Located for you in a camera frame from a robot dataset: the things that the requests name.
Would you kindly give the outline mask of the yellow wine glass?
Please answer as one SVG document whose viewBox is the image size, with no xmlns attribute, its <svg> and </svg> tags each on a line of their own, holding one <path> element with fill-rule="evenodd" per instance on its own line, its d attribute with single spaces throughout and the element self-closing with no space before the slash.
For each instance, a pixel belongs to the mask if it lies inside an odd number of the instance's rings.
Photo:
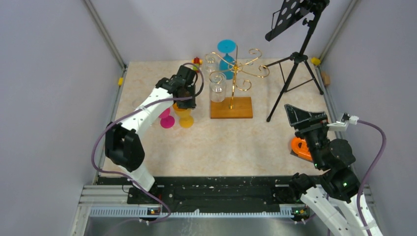
<svg viewBox="0 0 417 236">
<path fill-rule="evenodd" d="M 190 128 L 194 124 L 194 118 L 191 115 L 192 109 L 181 109 L 177 103 L 173 105 L 173 109 L 179 117 L 179 125 L 182 128 Z"/>
</svg>

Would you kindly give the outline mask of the magenta wine glass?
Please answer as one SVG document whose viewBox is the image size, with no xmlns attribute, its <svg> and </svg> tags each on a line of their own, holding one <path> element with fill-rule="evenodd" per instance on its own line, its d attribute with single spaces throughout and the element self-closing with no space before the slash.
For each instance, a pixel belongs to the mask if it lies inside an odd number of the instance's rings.
<svg viewBox="0 0 417 236">
<path fill-rule="evenodd" d="M 171 115 L 171 109 L 164 110 L 160 115 L 160 125 L 165 129 L 169 129 L 174 126 L 175 118 Z"/>
</svg>

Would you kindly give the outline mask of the clear glass front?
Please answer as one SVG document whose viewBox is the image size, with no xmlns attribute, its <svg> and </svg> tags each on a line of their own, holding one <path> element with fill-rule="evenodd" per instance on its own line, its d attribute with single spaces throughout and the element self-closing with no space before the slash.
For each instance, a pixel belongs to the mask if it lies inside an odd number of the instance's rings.
<svg viewBox="0 0 417 236">
<path fill-rule="evenodd" d="M 209 97 L 212 102 L 220 103 L 226 97 L 226 76 L 222 72 L 211 72 L 209 75 Z"/>
</svg>

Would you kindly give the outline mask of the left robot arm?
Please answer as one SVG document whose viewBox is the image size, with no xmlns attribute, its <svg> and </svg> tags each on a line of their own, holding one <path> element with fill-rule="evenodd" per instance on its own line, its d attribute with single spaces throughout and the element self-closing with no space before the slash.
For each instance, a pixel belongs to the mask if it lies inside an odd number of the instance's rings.
<svg viewBox="0 0 417 236">
<path fill-rule="evenodd" d="M 105 156 L 117 165 L 139 190 L 145 203 L 157 199 L 155 179 L 144 164 L 141 138 L 159 116 L 174 104 L 180 109 L 196 108 L 196 81 L 202 72 L 193 63 L 181 65 L 170 78 L 160 79 L 150 95 L 132 113 L 109 124 L 105 131 Z"/>
</svg>

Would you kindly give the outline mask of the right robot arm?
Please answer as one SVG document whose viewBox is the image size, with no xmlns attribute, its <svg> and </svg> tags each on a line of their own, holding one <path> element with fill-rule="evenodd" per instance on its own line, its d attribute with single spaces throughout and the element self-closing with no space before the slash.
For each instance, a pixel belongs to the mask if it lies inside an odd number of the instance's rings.
<svg viewBox="0 0 417 236">
<path fill-rule="evenodd" d="M 381 236 L 363 195 L 364 184 L 350 168 L 356 161 L 352 147 L 345 139 L 328 138 L 329 131 L 345 131 L 362 120 L 344 113 L 339 121 L 330 123 L 325 112 L 309 112 L 290 104 L 284 107 L 295 136 L 305 140 L 314 167 L 323 171 L 318 184 L 306 174 L 294 174 L 289 198 L 307 205 L 335 236 Z"/>
</svg>

